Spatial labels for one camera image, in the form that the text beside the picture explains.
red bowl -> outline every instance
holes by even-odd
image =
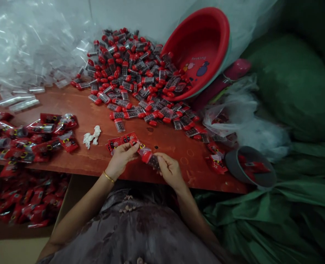
[[[226,55],[230,26],[225,14],[215,7],[200,9],[174,30],[161,54],[172,52],[178,69],[186,70],[192,89],[169,101],[186,99],[202,89],[218,72]]]

purple dress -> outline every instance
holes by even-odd
[[[71,242],[38,263],[220,263],[166,206],[162,187],[146,186],[113,190]]]

hand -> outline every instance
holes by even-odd
[[[105,169],[105,173],[113,180],[117,180],[126,169],[127,163],[139,157],[137,153],[138,148],[139,144],[135,144],[132,147],[130,143],[118,146]]]
[[[182,173],[178,161],[166,155],[165,153],[155,153],[158,157],[161,175],[175,192],[182,191],[186,184],[182,178]]]

wooden table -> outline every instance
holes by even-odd
[[[138,118],[126,120],[126,131],[118,133],[113,121],[109,118],[111,111],[104,104],[96,106],[90,102],[87,98],[89,94],[89,91],[79,92],[71,86],[64,89],[47,88],[46,93],[36,95],[41,105],[16,114],[10,121],[15,126],[27,125],[37,120],[40,113],[73,113],[78,118],[79,126],[74,128],[74,132],[80,149],[73,154],[64,150],[58,151],[54,153],[49,163],[29,164],[29,168],[100,176],[111,159],[111,155],[105,148],[107,140],[134,131],[139,140],[153,152],[163,152],[176,159],[180,163],[183,178],[190,187],[247,193],[247,186],[229,173],[217,175],[209,169],[204,160],[209,151],[204,143],[188,138],[183,131],[174,130],[172,124],[158,124],[156,128],[153,128]],[[134,105],[138,104],[134,98],[131,98],[130,101]],[[88,132],[94,133],[96,125],[99,125],[102,130],[98,140],[99,144],[91,145],[88,150],[82,144],[83,136]],[[165,183],[160,175],[157,175],[150,166],[139,159],[127,165],[126,171],[120,179]]]

bracelet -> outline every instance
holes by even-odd
[[[108,178],[110,181],[112,181],[113,184],[115,184],[115,181],[110,176],[108,176],[105,171],[103,171],[103,174],[105,174],[106,178]]]

